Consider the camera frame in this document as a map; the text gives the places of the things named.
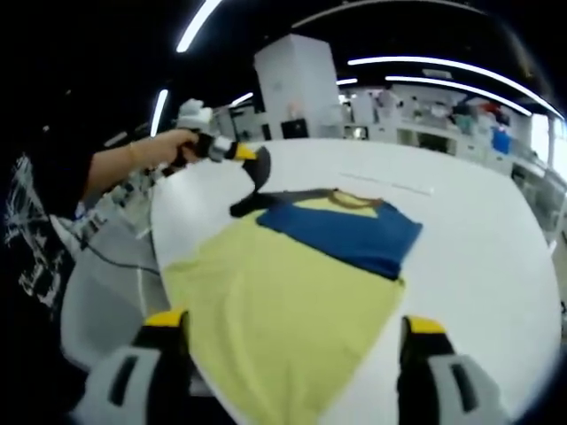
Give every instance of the hand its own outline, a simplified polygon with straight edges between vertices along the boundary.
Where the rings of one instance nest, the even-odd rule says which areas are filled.
[[[196,142],[198,142],[198,136],[195,133],[179,128],[156,135],[152,139],[144,139],[135,143],[135,149],[140,153],[145,167],[155,167],[162,163],[170,165],[177,158],[180,147],[185,160],[192,164],[199,161],[199,158],[186,144]]]

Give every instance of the black cable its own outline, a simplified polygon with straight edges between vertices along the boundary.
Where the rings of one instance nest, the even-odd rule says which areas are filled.
[[[65,230],[67,232],[69,232],[71,235],[73,235],[73,237],[77,240],[77,242],[81,245],[81,247],[84,246],[86,248],[89,248],[97,257],[102,259],[105,263],[108,263],[112,266],[119,267],[119,268],[127,268],[129,270],[144,270],[147,273],[155,274],[156,276],[158,276],[161,279],[161,274],[158,271],[153,270],[151,268],[143,267],[143,266],[136,266],[136,265],[133,265],[133,264],[119,263],[118,261],[114,261],[114,260],[107,258],[99,250],[97,250],[96,248],[91,246],[90,243],[86,239],[82,239],[80,236],[76,235],[73,232],[73,230],[71,230],[70,228],[65,226],[63,223],[61,223],[61,225],[63,226],[63,228],[65,228]]]
[[[156,271],[153,270],[151,268],[148,267],[144,267],[144,266],[135,266],[133,264],[123,264],[123,263],[119,263],[117,261],[113,261],[107,257],[105,257],[100,251],[98,251],[96,248],[93,248],[88,242],[85,241],[85,246],[87,248],[89,248],[97,257],[99,257],[100,259],[102,259],[104,262],[116,266],[116,267],[120,267],[120,268],[128,268],[128,269],[132,269],[132,270],[144,270],[145,272],[151,273],[151,274],[155,274],[156,276],[158,276],[161,279],[161,274]]]

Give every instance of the white table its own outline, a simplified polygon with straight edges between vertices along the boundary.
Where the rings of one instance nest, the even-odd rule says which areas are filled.
[[[384,197],[424,224],[403,266],[408,288],[400,308],[321,423],[398,423],[400,318],[408,313],[440,321],[455,349],[497,382],[508,414],[523,414],[552,373],[561,314],[546,241],[513,181],[447,155],[387,143],[265,144],[273,164],[262,191],[338,187]],[[231,223],[228,207],[251,191],[234,163],[206,161],[161,182],[152,207],[160,268],[187,259]],[[246,422],[210,384],[229,413]]]

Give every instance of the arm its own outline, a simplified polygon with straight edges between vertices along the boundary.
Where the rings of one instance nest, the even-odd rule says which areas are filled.
[[[161,163],[171,164],[177,157],[177,149],[187,142],[196,143],[197,135],[189,130],[177,129],[146,138],[109,151],[96,153],[90,163],[84,196],[94,190],[106,190],[125,179],[135,170],[150,168]],[[183,156],[192,163],[197,158],[182,147]]]

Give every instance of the ceiling light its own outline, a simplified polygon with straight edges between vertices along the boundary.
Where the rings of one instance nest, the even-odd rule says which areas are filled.
[[[118,142],[121,142],[122,140],[126,139],[126,137],[128,137],[128,133],[126,133],[125,131],[121,132],[119,135],[116,135],[115,137],[113,137],[112,139],[108,140],[105,142],[105,147],[108,148]]]
[[[163,107],[166,104],[167,90],[161,90],[158,96],[158,102],[156,103],[156,110],[153,112],[153,120],[151,121],[151,132],[150,136],[155,137],[158,133],[159,120],[161,119],[161,113],[163,112]]]
[[[320,18],[324,18],[326,16],[332,15],[333,13],[342,12],[342,11],[345,11],[345,10],[348,10],[348,9],[351,9],[351,8],[361,7],[361,6],[365,6],[367,4],[379,4],[379,3],[386,3],[386,2],[391,2],[391,1],[395,1],[395,0],[359,0],[359,1],[356,1],[356,2],[352,2],[352,3],[348,3],[347,1],[344,1],[340,6],[333,7],[331,9],[323,11],[323,12],[316,13],[315,15],[310,16],[308,18],[305,18],[305,19],[301,20],[300,22],[296,22],[291,27],[294,28],[294,29],[299,28],[299,27],[303,27],[304,25],[306,25],[310,22],[313,22],[315,20],[318,20]],[[475,9],[471,6],[468,6],[467,4],[455,3],[453,0],[425,0],[425,1],[429,1],[430,3],[444,4],[444,5],[447,5],[447,6],[457,7],[459,9],[464,9],[466,11],[480,13],[482,15],[485,15],[485,13],[480,11],[479,9]]]
[[[243,102],[247,101],[248,99],[252,99],[254,96],[253,93],[246,93],[244,96],[239,97],[237,100],[235,100],[233,103],[230,104],[230,107],[233,108],[235,106],[238,106],[240,104],[242,104]]]
[[[197,14],[190,22],[189,26],[185,30],[185,34],[181,38],[181,41],[177,45],[177,53],[184,53],[187,51],[197,33],[205,25],[206,20],[209,16],[214,12],[217,6],[221,3],[222,0],[206,0],[205,3],[201,6],[198,10]]]
[[[358,80],[356,78],[349,78],[346,80],[339,80],[337,81],[337,85],[338,86],[344,86],[346,84],[356,84],[358,82]]]
[[[435,80],[435,79],[432,79],[432,78],[399,77],[399,76],[386,77],[386,81],[422,82],[424,84],[435,84],[437,86],[445,86],[445,87],[451,87],[453,89],[469,91],[470,93],[475,93],[475,94],[480,95],[482,97],[486,97],[488,99],[495,100],[496,102],[498,102],[500,104],[505,104],[506,106],[522,113],[523,115],[525,115],[527,117],[532,116],[532,113],[530,111],[523,108],[519,104],[515,104],[514,102],[511,102],[508,99],[505,99],[504,97],[497,96],[497,95],[490,93],[488,91],[485,91],[485,90],[476,89],[474,87],[466,86],[464,84],[459,84],[458,82],[445,81],[445,80]]]
[[[498,73],[488,71],[479,66],[468,65],[461,62],[455,62],[454,60],[422,58],[419,56],[383,56],[378,58],[362,58],[362,59],[349,60],[348,65],[354,66],[354,65],[365,65],[365,64],[383,64],[389,62],[409,62],[409,63],[417,63],[417,64],[450,66],[453,68],[463,69],[465,71],[471,71],[472,73],[480,73],[486,77],[492,78],[496,81],[506,84],[507,86],[510,86],[511,88],[516,89],[521,93],[524,93],[533,101],[537,102],[547,110],[557,115],[559,118],[563,119],[561,113],[557,111],[557,109],[554,108],[551,104],[549,104],[549,102],[547,102],[544,98],[536,95],[534,92],[518,84],[517,82],[512,81],[510,78],[506,78]]]

